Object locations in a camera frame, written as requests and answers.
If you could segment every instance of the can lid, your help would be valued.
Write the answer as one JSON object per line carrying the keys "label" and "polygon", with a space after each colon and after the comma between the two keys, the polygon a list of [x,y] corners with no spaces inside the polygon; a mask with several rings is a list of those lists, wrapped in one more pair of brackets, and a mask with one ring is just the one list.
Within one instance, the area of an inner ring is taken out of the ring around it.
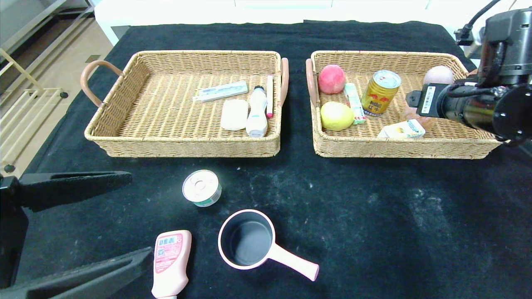
{"label": "can lid", "polygon": [[183,195],[191,202],[202,202],[218,189],[218,177],[210,170],[191,173],[183,182]]}
{"label": "can lid", "polygon": [[379,86],[384,88],[396,88],[401,85],[401,77],[399,77],[398,74],[388,70],[376,71],[373,74],[373,80]]}

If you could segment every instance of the wicker basket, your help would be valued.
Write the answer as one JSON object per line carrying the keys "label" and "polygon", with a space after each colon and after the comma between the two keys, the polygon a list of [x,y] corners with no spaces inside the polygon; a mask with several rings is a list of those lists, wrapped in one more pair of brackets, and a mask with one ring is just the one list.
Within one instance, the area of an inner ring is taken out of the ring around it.
{"label": "wicker basket", "polygon": [[[356,85],[359,96],[364,93],[373,73],[381,69],[399,74],[402,84],[382,116],[342,131],[328,130],[321,126],[320,107],[329,101],[346,103],[343,94],[327,95],[317,92],[316,78],[319,71],[332,63],[344,69],[347,82]],[[433,128],[420,139],[376,138],[382,127],[400,121],[400,114],[406,105],[405,95],[413,89],[421,89],[425,73],[437,65],[451,68],[455,79],[465,78],[468,74],[460,60],[450,54],[375,51],[312,53],[306,61],[306,75],[315,152],[323,157],[484,158],[501,143],[489,133],[446,119],[438,119]]]}
{"label": "wicker basket", "polygon": [[[119,75],[103,103],[87,86],[88,75],[98,65]],[[230,82],[266,86],[269,74],[274,77],[274,109],[262,138],[251,138],[245,130],[222,129],[224,100],[192,100],[199,89]],[[123,72],[105,61],[92,62],[81,75],[81,85],[99,107],[85,137],[109,156],[269,157],[280,150],[288,60],[276,52],[143,51],[131,57]]]}

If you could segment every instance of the tin can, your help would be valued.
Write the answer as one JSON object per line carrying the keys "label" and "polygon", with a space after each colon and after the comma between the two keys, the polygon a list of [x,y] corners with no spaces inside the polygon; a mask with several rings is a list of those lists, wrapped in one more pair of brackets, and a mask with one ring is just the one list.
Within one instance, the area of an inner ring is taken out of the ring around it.
{"label": "tin can", "polygon": [[399,85],[401,77],[398,74],[388,70],[375,72],[362,97],[364,113],[373,117],[383,114],[399,90]]}
{"label": "tin can", "polygon": [[195,205],[205,207],[218,201],[222,186],[214,172],[203,169],[194,171],[185,179],[182,192]]}

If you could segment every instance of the energy drink can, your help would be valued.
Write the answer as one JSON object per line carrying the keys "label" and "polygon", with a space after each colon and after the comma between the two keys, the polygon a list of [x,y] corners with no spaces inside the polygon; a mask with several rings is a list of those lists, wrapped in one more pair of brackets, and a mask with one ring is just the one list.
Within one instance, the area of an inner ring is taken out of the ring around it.
{"label": "energy drink can", "polygon": [[399,90],[399,85],[401,77],[398,74],[388,70],[375,72],[362,97],[364,113],[373,117],[383,114]]}

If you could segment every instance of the white bottle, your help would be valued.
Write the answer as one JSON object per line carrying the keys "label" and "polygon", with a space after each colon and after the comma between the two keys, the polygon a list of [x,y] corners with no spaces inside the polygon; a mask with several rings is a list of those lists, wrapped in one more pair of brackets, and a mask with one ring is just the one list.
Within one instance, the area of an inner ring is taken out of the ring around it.
{"label": "white bottle", "polygon": [[250,114],[247,117],[246,132],[250,137],[264,137],[268,129],[268,121],[264,109],[268,104],[262,86],[255,86],[250,98]]}

